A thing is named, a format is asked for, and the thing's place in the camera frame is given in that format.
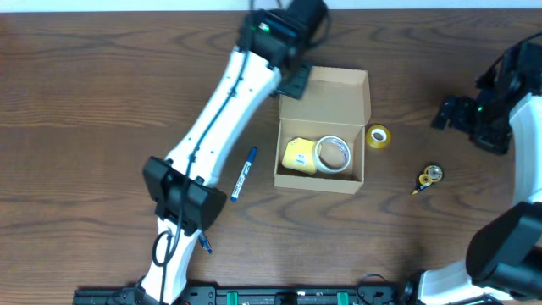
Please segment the cardboard box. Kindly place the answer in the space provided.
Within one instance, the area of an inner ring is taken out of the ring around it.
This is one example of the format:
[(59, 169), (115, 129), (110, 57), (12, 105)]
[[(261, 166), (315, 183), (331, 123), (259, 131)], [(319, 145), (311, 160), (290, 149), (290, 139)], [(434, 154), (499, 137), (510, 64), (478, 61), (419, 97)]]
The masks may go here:
[[(312, 68), (301, 99), (279, 100), (279, 134), (274, 186), (282, 188), (356, 193), (364, 183), (365, 134), (371, 116), (369, 76), (366, 70)], [(285, 168), (281, 161), (287, 143), (297, 137), (317, 142), (338, 136), (351, 149), (351, 162), (338, 174), (313, 175)]]

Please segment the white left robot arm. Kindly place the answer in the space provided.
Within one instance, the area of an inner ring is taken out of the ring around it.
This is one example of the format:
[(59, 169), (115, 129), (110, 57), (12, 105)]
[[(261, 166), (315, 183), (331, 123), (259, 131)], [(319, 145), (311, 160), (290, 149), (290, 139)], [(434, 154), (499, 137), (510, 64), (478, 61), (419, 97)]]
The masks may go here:
[(200, 238), (227, 201), (217, 189), (232, 147), (269, 96), (298, 98), (302, 56), (321, 44), (330, 25), (323, 0), (295, 0), (287, 8), (250, 8), (221, 80), (194, 125), (165, 158), (151, 157), (143, 178), (156, 203), (158, 235), (152, 262), (138, 282), (137, 304), (173, 304), (187, 285), (187, 267)]

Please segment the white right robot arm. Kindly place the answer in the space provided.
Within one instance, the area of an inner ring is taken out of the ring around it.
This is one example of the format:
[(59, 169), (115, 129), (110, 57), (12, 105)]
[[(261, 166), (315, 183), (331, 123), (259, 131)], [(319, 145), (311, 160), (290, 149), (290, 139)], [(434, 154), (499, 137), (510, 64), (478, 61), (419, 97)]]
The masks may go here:
[(405, 288), (412, 304), (499, 304), (541, 298), (541, 46), (528, 37), (476, 81), (475, 98), (448, 96), (432, 126), (469, 135), (486, 151), (515, 147), (512, 207), (471, 240), (466, 257), (422, 272)]

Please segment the white masking tape roll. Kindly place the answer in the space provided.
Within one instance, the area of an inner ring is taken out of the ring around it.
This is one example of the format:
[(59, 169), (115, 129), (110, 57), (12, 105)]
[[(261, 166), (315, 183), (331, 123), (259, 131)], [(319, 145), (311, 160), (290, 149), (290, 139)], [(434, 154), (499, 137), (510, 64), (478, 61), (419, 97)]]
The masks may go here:
[(348, 168), (351, 162), (351, 149), (338, 136), (324, 136), (313, 149), (313, 159), (317, 171), (325, 174), (338, 174)]

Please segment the yellow clear tape roll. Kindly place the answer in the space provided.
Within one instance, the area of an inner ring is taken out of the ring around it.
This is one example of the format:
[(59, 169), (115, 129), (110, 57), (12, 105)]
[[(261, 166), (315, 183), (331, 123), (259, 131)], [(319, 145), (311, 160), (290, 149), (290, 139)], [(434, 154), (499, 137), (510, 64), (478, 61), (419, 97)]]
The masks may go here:
[(389, 146), (391, 134), (383, 125), (372, 125), (366, 134), (367, 144), (376, 149), (383, 149)]

